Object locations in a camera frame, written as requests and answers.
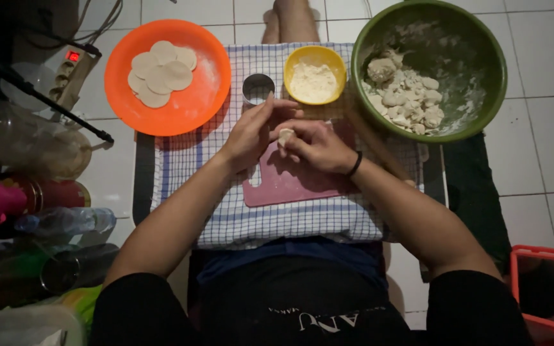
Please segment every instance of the green bowl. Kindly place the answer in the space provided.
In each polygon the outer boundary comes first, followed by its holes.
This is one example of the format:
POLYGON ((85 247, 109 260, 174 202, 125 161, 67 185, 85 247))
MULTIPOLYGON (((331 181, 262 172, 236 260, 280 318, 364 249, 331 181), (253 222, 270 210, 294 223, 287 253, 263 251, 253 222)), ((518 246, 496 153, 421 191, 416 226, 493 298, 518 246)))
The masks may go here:
POLYGON ((479 133, 499 111, 508 79, 504 53, 489 28, 462 8, 437 0, 404 1, 369 20, 354 44, 351 75, 370 124, 425 143, 479 133), (366 67, 386 47, 405 52, 404 65, 440 82, 440 108, 446 116, 437 134, 400 129, 368 100, 366 67))

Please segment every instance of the yellow bowl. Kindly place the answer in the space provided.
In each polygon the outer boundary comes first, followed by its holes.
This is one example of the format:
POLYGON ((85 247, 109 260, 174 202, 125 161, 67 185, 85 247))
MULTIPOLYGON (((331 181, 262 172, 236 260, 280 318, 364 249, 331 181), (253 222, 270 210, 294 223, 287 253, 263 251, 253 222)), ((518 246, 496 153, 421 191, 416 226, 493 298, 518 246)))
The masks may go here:
POLYGON ((343 59, 341 59, 341 56, 339 56, 339 54, 332 49, 322 47, 320 45, 306 45, 301 48, 296 48, 290 56, 288 56, 286 64, 283 68, 283 80, 286 90, 290 96, 298 102, 305 103, 307 105, 326 105, 327 103, 331 103, 338 99, 343 92, 343 88, 345 87, 345 82, 347 80, 347 69, 345 68, 345 63, 343 62, 343 59), (292 81, 292 76, 294 75, 294 66, 298 64, 300 59, 303 57, 311 57, 314 62, 317 61, 322 64, 327 64, 331 69, 332 74, 335 75, 335 78, 337 79, 337 89, 327 100, 322 102, 303 101, 296 97, 296 95, 294 95, 290 90, 290 82, 292 81))

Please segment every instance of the leg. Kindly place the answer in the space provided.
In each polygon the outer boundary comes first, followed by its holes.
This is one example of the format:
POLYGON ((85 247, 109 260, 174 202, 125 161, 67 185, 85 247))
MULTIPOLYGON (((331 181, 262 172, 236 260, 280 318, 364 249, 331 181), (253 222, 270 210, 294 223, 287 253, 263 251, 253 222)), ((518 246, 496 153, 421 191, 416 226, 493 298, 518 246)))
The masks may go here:
POLYGON ((275 0, 273 12, 279 17, 281 43, 319 42, 308 0, 275 0))
POLYGON ((262 36, 262 44, 277 44, 279 43, 279 18, 277 13, 273 10, 269 10, 264 14, 264 21, 266 22, 266 30, 262 36))

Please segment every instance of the pink cutting board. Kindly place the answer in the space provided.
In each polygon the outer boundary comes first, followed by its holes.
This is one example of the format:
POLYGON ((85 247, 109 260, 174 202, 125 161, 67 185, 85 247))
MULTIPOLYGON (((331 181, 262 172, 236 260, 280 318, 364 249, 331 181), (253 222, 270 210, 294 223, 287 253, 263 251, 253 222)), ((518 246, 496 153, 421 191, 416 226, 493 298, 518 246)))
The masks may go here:
MULTIPOLYGON (((337 135, 351 148, 355 147, 354 131, 349 122, 342 120, 333 124, 337 135)), ((282 159, 277 141, 271 143, 260 157, 262 182, 253 187, 249 179, 243 181, 242 192, 248 207, 315 200, 356 193, 358 189, 342 174, 323 173, 307 161, 295 163, 290 158, 282 159)))

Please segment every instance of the black wristband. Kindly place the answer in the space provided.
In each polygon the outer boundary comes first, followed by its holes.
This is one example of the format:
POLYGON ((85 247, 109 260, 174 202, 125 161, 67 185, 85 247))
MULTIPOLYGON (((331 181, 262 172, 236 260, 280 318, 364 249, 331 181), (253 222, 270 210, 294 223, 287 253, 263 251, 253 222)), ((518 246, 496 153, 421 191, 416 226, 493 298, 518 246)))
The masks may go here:
POLYGON ((356 173, 356 171, 358 170, 358 166, 360 166, 360 162, 363 160, 363 153, 362 152, 357 152, 357 153, 358 153, 358 159, 356 160, 354 167, 350 170, 348 174, 345 175, 348 178, 353 176, 354 173, 356 173))

